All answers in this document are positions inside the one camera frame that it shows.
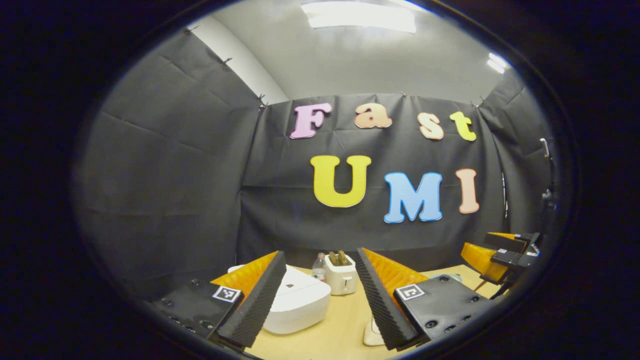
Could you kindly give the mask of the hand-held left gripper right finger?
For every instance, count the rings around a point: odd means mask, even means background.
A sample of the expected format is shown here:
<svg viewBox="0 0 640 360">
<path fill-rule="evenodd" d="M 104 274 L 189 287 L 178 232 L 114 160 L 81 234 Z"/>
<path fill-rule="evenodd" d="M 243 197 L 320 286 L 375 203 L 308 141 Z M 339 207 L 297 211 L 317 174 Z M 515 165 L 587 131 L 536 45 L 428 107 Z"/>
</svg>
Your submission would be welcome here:
<svg viewBox="0 0 640 360">
<path fill-rule="evenodd" d="M 446 337 L 494 307 L 493 300 L 450 275 L 424 276 L 363 247 L 356 251 L 355 268 L 388 350 Z"/>
</svg>

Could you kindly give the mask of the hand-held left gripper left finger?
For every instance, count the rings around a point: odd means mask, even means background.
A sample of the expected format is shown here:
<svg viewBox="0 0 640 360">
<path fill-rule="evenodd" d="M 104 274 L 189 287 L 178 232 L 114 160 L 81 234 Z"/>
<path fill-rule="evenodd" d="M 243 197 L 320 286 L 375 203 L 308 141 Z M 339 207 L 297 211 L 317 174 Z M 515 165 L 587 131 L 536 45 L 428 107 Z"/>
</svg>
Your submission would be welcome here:
<svg viewBox="0 0 640 360">
<path fill-rule="evenodd" d="M 273 251 L 213 280 L 194 278 L 152 307 L 197 337 L 243 351 L 262 330 L 285 273 L 285 253 Z"/>
</svg>

